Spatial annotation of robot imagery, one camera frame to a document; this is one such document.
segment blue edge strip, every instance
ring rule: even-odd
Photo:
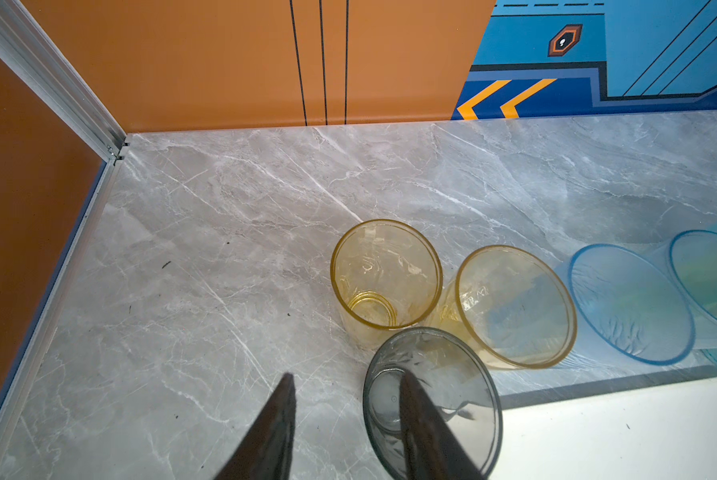
[[[38,320],[41,318],[41,313],[44,312],[44,308],[46,307],[46,301],[49,299],[49,294],[52,292],[52,288],[54,288],[54,284],[55,284],[55,282],[57,282],[57,277],[60,275],[60,269],[62,268],[63,264],[65,263],[65,259],[68,255],[68,252],[70,251],[70,246],[73,244],[73,240],[76,237],[76,233],[78,232],[79,227],[81,226],[82,220],[84,220],[84,216],[86,214],[86,209],[89,208],[89,204],[92,201],[92,197],[94,197],[94,191],[97,189],[97,185],[100,183],[100,180],[103,178],[103,172],[105,171],[106,163],[103,160],[100,160],[100,162],[102,162],[102,165],[100,166],[100,170],[97,171],[97,176],[94,179],[92,188],[89,191],[89,194],[86,196],[86,200],[84,201],[84,206],[81,207],[81,212],[80,212],[78,218],[76,219],[76,224],[74,225],[73,230],[70,232],[70,236],[68,237],[67,242],[65,242],[65,247],[63,248],[63,251],[60,254],[60,259],[57,262],[56,267],[54,268],[54,272],[52,273],[52,278],[49,280],[49,284],[46,286],[46,291],[44,292],[44,296],[41,297],[41,302],[38,304],[36,313],[33,316],[33,321],[30,323],[30,326],[28,327],[27,332],[25,333],[25,338],[23,339],[22,345],[20,345],[20,349],[18,350],[17,357],[14,359],[14,362],[12,363],[12,368],[9,369],[9,374],[7,375],[6,381],[4,381],[4,386],[1,387],[0,410],[1,410],[1,407],[4,405],[4,400],[7,398],[7,393],[9,392],[9,388],[12,386],[12,381],[14,380],[14,376],[18,372],[18,367],[20,366],[20,362],[22,362],[23,356],[25,355],[25,351],[27,350],[27,346],[30,343],[30,339],[33,338],[33,334],[36,331],[36,326],[38,325]]]

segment yellow chevron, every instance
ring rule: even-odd
[[[498,91],[503,88],[505,85],[507,85],[507,82],[510,82],[510,80],[496,80],[495,82],[489,84],[487,88],[478,92],[473,98],[457,107],[457,111],[460,112],[460,115],[462,115],[463,120],[479,120],[479,117],[477,117],[476,113],[473,111],[473,107],[478,105],[481,101],[483,101],[489,95],[493,94],[495,91]]]
[[[515,97],[513,97],[511,100],[507,101],[505,104],[503,104],[500,107],[500,110],[503,111],[503,115],[506,118],[518,118],[518,112],[516,111],[516,105],[521,103],[522,101],[526,100],[527,98],[531,97],[532,95],[536,94],[538,91],[542,90],[543,88],[547,87],[548,85],[555,82],[555,78],[546,78],[545,80],[540,80],[536,84],[532,85],[531,87],[527,88],[526,90],[522,91]]]

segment orange wall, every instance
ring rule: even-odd
[[[24,0],[127,132],[449,119],[494,5],[348,2]]]
[[[0,390],[101,165],[0,60]]]

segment gray marble countertop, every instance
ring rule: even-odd
[[[414,226],[448,282],[479,246],[554,266],[587,244],[644,249],[717,221],[717,112],[130,141],[2,478],[211,478],[285,371],[291,478],[387,478],[362,419],[371,354],[345,334],[328,278],[348,228]],[[706,365],[692,355],[673,371]],[[637,373],[494,377],[510,407]]]

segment amber tumbler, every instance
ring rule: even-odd
[[[577,336],[564,283],[542,260],[508,245],[470,254],[426,324],[457,336],[487,366],[505,370],[553,366]]]
[[[420,232],[395,220],[370,220],[342,236],[330,276],[345,331],[373,350],[416,325],[441,295],[441,262]]]

